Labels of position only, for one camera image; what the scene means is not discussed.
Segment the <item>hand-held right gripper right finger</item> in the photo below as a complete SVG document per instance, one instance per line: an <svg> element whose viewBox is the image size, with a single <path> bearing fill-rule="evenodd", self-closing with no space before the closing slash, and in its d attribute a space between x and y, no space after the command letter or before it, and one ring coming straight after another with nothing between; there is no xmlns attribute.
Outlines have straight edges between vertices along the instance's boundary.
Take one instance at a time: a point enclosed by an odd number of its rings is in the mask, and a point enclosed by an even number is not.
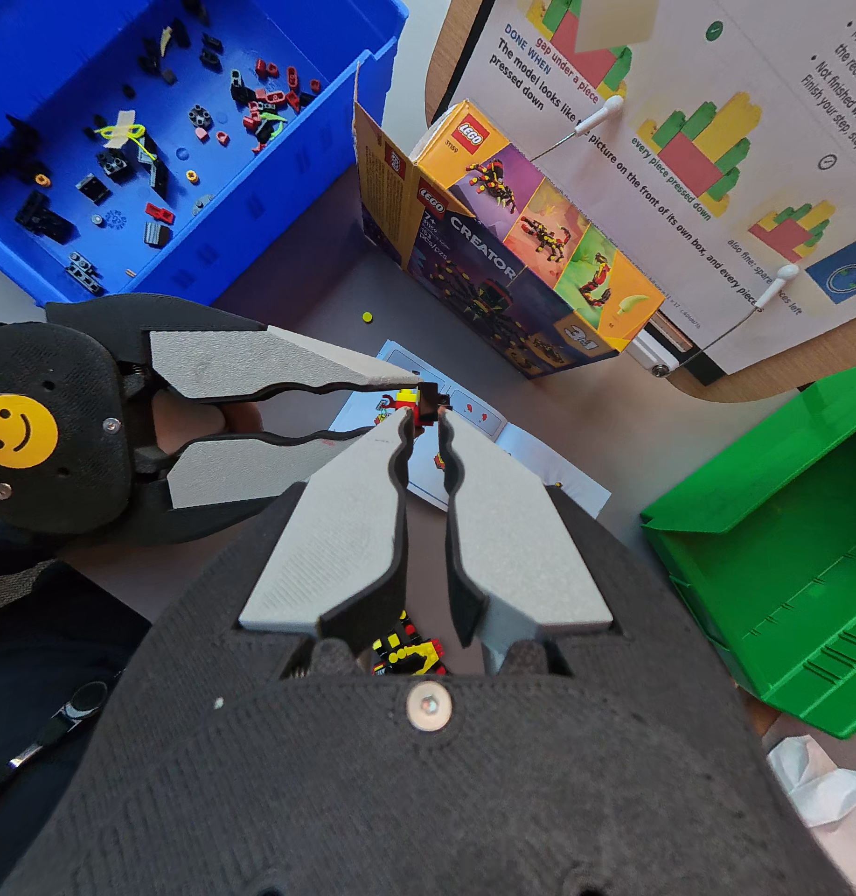
<svg viewBox="0 0 856 896"><path fill-rule="evenodd" d="M612 611L555 500L579 506L453 410L441 413L438 445L450 614L463 647L480 643L485 672L515 643L609 630Z"/></svg>

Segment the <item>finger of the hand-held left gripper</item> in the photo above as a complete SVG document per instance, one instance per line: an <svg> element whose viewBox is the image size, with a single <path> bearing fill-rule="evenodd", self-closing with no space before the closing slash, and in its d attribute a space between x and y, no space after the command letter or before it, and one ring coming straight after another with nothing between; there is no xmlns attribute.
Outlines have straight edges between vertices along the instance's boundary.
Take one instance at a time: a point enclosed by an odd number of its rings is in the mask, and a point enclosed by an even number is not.
<svg viewBox="0 0 856 896"><path fill-rule="evenodd" d="M257 400L282 391L326 393L417 386L420 375L289 330L163 330L149 334L153 370L181 396Z"/></svg>
<svg viewBox="0 0 856 896"><path fill-rule="evenodd" d="M371 427L316 434L305 441L268 434L194 440L167 457L165 476L139 486L138 510L187 510L278 497L347 450L360 443L372 447L376 441Z"/></svg>

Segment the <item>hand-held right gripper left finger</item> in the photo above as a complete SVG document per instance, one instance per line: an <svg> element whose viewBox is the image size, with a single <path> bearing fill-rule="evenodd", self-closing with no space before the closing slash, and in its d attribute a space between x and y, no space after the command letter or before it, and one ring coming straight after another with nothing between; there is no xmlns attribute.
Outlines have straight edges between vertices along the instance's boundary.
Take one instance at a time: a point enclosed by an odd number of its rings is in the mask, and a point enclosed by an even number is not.
<svg viewBox="0 0 856 896"><path fill-rule="evenodd" d="M412 440L412 410L393 412L243 532L242 629L322 639L389 629L404 607Z"/></svg>

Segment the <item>red yellow black lego assembly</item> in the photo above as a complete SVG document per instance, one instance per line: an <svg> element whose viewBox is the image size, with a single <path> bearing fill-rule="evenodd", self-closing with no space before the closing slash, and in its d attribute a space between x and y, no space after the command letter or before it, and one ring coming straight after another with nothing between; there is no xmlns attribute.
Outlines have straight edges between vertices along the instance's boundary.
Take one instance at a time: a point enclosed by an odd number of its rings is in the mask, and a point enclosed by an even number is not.
<svg viewBox="0 0 856 896"><path fill-rule="evenodd" d="M416 430L437 423L441 409L452 409L449 395L440 393L434 383L420 383L400 389L389 399L389 409L410 409Z"/></svg>

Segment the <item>lego instruction booklet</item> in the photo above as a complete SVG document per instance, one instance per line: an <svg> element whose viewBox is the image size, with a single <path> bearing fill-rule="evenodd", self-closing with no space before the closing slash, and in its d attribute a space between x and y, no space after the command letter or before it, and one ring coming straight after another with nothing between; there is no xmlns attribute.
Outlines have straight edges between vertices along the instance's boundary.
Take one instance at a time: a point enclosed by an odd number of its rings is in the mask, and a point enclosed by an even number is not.
<svg viewBox="0 0 856 896"><path fill-rule="evenodd" d="M469 392L437 368L397 342L387 341L377 358L420 375L427 383L435 383L442 394L451 399L452 409L482 431L508 454L538 475L546 486L558 486L590 516L597 518L611 493L585 475L548 445L510 423L498 410ZM352 431L376 425L397 408L397 391L353 392L338 412L330 429ZM438 448L436 426L426 427L416 437L409 461L408 489L438 509L447 509L444 486L444 462Z"/></svg>

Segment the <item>black yellow lego spider model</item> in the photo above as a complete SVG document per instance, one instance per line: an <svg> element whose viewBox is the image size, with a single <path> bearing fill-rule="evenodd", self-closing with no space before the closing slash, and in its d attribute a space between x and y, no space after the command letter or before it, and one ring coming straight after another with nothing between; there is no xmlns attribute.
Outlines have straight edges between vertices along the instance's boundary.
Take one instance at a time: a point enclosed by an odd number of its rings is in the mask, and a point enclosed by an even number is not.
<svg viewBox="0 0 856 896"><path fill-rule="evenodd" d="M376 655L373 676L447 675L442 643L435 638L424 638L406 610L400 613L387 635L374 641L372 650Z"/></svg>

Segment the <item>lego set cardboard box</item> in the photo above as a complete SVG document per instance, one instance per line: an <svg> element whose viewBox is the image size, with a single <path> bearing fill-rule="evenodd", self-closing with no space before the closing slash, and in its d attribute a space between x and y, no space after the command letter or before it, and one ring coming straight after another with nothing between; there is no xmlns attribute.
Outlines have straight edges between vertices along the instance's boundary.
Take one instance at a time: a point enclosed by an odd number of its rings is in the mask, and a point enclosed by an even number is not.
<svg viewBox="0 0 856 896"><path fill-rule="evenodd" d="M414 159L354 110L365 234L523 376L617 357L664 304L470 100Z"/></svg>

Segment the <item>person's left hand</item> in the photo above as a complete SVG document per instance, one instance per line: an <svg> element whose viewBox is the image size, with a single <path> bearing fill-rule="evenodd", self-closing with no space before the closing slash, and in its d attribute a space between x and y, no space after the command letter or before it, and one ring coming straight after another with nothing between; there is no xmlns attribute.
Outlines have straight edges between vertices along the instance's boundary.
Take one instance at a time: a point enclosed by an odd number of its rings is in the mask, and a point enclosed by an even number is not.
<svg viewBox="0 0 856 896"><path fill-rule="evenodd" d="M161 390L153 396L151 409L156 444L165 454L175 454L187 442L213 434L263 431L254 402L201 404Z"/></svg>

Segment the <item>green plastic bin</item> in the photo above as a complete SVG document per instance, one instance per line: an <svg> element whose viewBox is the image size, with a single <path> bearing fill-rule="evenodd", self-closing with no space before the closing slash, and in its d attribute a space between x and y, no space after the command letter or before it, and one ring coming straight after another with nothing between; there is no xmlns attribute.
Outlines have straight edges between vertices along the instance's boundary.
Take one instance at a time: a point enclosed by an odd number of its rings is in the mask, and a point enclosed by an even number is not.
<svg viewBox="0 0 856 896"><path fill-rule="evenodd" d="M733 678L856 734L856 366L774 411L640 513Z"/></svg>

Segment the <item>person's dark jacket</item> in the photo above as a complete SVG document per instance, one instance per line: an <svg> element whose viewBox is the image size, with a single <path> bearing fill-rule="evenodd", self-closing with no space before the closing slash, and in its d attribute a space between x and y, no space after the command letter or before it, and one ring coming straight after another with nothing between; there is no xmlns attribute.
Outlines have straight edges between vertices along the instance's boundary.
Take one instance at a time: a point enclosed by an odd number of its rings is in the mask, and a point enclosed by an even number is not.
<svg viewBox="0 0 856 896"><path fill-rule="evenodd" d="M54 547L0 522L0 767L77 689L111 686L150 626ZM63 797L96 724L82 721L1 786L0 886Z"/></svg>

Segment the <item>white crumpled tissue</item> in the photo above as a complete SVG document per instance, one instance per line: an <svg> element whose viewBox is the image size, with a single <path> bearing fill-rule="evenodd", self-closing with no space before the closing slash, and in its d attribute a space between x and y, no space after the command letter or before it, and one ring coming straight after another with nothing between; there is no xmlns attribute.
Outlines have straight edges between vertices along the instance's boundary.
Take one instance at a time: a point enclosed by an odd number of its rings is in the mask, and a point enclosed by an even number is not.
<svg viewBox="0 0 856 896"><path fill-rule="evenodd" d="M856 809L856 770L836 766L812 736L782 739L767 761L806 827L839 823Z"/></svg>

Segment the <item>printed instruction sheet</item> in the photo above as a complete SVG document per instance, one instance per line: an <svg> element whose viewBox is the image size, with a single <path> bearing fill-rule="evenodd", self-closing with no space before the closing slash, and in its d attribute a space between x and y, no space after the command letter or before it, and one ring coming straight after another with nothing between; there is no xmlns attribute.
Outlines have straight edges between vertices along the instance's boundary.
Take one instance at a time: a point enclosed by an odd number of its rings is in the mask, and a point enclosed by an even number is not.
<svg viewBox="0 0 856 896"><path fill-rule="evenodd" d="M492 2L450 105L535 164L732 374L856 318L856 2Z"/></svg>

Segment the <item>white metal bracket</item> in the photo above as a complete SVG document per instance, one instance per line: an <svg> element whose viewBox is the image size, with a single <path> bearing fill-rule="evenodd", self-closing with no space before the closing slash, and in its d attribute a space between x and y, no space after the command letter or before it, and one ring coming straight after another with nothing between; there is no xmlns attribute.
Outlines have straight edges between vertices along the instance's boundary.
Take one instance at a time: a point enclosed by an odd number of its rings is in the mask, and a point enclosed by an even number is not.
<svg viewBox="0 0 856 896"><path fill-rule="evenodd" d="M653 327L640 330L624 353L655 378L667 378L694 356L694 346L682 351L667 335Z"/></svg>

